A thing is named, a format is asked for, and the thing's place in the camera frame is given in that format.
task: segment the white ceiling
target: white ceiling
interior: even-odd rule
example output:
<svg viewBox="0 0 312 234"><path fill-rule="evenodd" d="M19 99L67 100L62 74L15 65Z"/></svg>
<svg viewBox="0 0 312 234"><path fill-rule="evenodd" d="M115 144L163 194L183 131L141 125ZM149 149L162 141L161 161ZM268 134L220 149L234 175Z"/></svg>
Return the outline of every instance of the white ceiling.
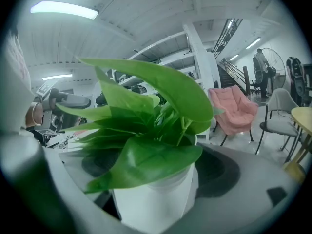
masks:
<svg viewBox="0 0 312 234"><path fill-rule="evenodd" d="M95 20L58 13L31 14L42 0L27 0L19 17L19 40L32 84L42 77L73 72L73 79L94 79L94 72L76 57L129 58L135 50L182 31L192 21L207 46L213 46L227 18L256 23L274 17L271 0L52 0L99 10ZM160 46L158 57L184 49L185 42ZM147 54L153 59L154 54Z"/></svg>

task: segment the ceiling light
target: ceiling light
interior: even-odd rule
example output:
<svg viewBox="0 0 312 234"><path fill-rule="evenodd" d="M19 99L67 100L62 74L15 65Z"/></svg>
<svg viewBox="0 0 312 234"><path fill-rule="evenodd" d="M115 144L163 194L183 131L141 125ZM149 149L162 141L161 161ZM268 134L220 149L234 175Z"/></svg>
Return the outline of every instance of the ceiling light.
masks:
<svg viewBox="0 0 312 234"><path fill-rule="evenodd" d="M82 6L65 3L65 2L53 2L42 1L30 8L31 13L38 12L57 12L77 15L85 18L94 19L98 15L98 10L89 9Z"/></svg>
<svg viewBox="0 0 312 234"><path fill-rule="evenodd" d="M233 20L230 20L229 25L228 25L228 29L230 28L230 26L232 25Z"/></svg>
<svg viewBox="0 0 312 234"><path fill-rule="evenodd" d="M232 57L230 60L233 60L233 59L235 59L238 56L239 56L239 54L237 54L236 56Z"/></svg>
<svg viewBox="0 0 312 234"><path fill-rule="evenodd" d="M50 76L50 77L45 77L42 78L43 80L51 80L51 79L57 79L57 78L63 78L63 77L72 77L73 75L60 75L60 76Z"/></svg>
<svg viewBox="0 0 312 234"><path fill-rule="evenodd" d="M250 44L246 49L251 48L252 46L254 46L257 42L259 42L261 40L261 37L258 37L252 44Z"/></svg>

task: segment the gray floor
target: gray floor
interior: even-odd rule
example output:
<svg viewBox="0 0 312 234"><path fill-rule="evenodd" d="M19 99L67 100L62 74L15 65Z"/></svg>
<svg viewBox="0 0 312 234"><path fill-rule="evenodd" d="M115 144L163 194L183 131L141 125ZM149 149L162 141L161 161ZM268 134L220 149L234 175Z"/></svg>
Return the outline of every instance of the gray floor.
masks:
<svg viewBox="0 0 312 234"><path fill-rule="evenodd" d="M250 154L255 154L256 149L258 147L260 137L262 134L262 130L260 129L259 125L261 122L264 121L265 117L265 103L258 103L259 110L255 120L252 122L252 135L254 142L250 142L250 135L249 132L238 133L235 135L228 136L226 141L224 142L223 146L228 147L231 149L235 149L242 152L247 152ZM291 121L291 115L285 112L273 112L272 118ZM210 139L209 143L213 145L220 145L222 143L223 138L225 137L224 132L218 126L216 131L213 133L212 130L215 127L215 122L212 123L210 127ZM285 162L285 159L288 155L288 151L291 149L293 143L293 137L289 140L286 148L281 152L279 149L286 141L286 137L283 135L278 135L274 133L264 133L261 146L258 152L258 155L274 162L278 166L282 166ZM199 142L206 142L204 138L198 138ZM295 150L294 155L300 149L301 144L298 143L297 148ZM305 169L308 170L310 166L311 155L308 153L306 157L301 161L301 165Z"/></svg>

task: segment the staircase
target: staircase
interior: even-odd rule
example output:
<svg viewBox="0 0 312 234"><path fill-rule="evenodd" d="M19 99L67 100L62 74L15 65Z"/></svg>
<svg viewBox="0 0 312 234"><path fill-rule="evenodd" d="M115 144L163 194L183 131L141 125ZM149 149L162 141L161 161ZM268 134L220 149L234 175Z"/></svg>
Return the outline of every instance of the staircase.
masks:
<svg viewBox="0 0 312 234"><path fill-rule="evenodd" d="M218 65L218 69L219 69L219 74L220 74L220 81L221 81L221 87L222 88L227 88L227 87L232 87L234 85L237 85L240 90L247 95L246 91L238 84L238 82L232 77L230 76L223 68L221 68Z"/></svg>

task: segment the white wall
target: white wall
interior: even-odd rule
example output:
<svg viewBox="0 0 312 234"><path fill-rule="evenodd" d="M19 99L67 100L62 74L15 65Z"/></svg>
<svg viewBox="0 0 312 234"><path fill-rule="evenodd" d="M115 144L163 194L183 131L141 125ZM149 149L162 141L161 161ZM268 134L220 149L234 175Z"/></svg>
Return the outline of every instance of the white wall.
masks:
<svg viewBox="0 0 312 234"><path fill-rule="evenodd" d="M286 66L286 60L289 57L297 57L303 64L312 63L312 56L309 47L295 23L289 26L280 26L275 29L275 35L270 38L263 38L259 43L255 44L249 50L245 50L244 54L240 54L237 59L231 63L243 70L243 66L247 66L249 79L255 79L253 57L257 48L271 48L275 50L282 58ZM284 88L290 89L290 80L286 71L286 82Z"/></svg>

